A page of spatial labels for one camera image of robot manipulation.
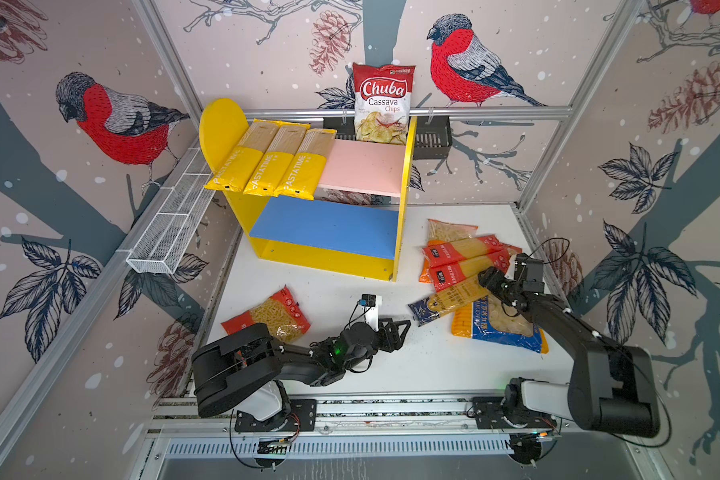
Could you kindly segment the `blue spaghetti bag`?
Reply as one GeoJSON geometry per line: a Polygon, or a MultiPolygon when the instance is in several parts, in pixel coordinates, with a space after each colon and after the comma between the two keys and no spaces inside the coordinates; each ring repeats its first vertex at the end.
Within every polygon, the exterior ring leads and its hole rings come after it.
{"type": "Polygon", "coordinates": [[[490,291],[481,286],[477,275],[449,286],[426,298],[408,305],[413,318],[419,325],[428,324],[488,296],[490,291]]]}

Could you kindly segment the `red spaghetti bag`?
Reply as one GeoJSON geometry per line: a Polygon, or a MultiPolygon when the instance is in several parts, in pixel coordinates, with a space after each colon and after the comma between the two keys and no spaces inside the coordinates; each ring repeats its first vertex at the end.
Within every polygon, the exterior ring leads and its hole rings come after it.
{"type": "Polygon", "coordinates": [[[509,269],[512,254],[502,249],[487,255],[478,256],[456,263],[432,267],[428,270],[435,291],[440,292],[448,287],[466,281],[480,272],[495,267],[506,273],[509,269]]]}
{"type": "Polygon", "coordinates": [[[437,267],[486,256],[507,247],[495,235],[484,235],[426,246],[421,251],[429,266],[437,267]]]}

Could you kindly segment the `yellow Pastatime spaghetti bag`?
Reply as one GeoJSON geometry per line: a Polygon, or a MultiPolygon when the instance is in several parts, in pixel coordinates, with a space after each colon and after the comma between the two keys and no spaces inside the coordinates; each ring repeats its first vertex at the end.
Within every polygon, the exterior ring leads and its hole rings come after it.
{"type": "Polygon", "coordinates": [[[337,131],[310,129],[299,146],[286,173],[275,189],[275,196],[314,200],[337,131]]]}
{"type": "Polygon", "coordinates": [[[255,120],[205,188],[242,192],[279,128],[277,122],[255,120]]]}
{"type": "Polygon", "coordinates": [[[254,170],[243,193],[273,196],[309,129],[309,124],[280,122],[277,133],[254,170]]]}

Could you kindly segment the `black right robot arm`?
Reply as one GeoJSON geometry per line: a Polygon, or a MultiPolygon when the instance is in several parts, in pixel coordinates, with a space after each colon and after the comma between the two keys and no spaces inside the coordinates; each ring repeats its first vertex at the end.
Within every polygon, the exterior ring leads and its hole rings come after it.
{"type": "Polygon", "coordinates": [[[660,432],[659,398],[651,359],[639,347],[602,335],[559,297],[544,292],[544,262],[521,254],[514,278],[496,267],[478,274],[479,284],[549,334],[572,358],[560,415],[579,427],[614,435],[653,438],[660,432]]]}

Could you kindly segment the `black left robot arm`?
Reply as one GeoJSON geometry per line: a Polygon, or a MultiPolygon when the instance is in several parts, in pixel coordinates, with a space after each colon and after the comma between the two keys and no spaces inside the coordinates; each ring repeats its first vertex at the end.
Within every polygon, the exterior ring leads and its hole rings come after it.
{"type": "Polygon", "coordinates": [[[380,319],[377,329],[356,322],[337,336],[299,347],[256,323],[193,354],[198,415],[210,418],[231,410],[272,381],[329,386],[362,362],[371,362],[378,352],[401,349],[410,327],[409,320],[392,318],[380,319]]]}

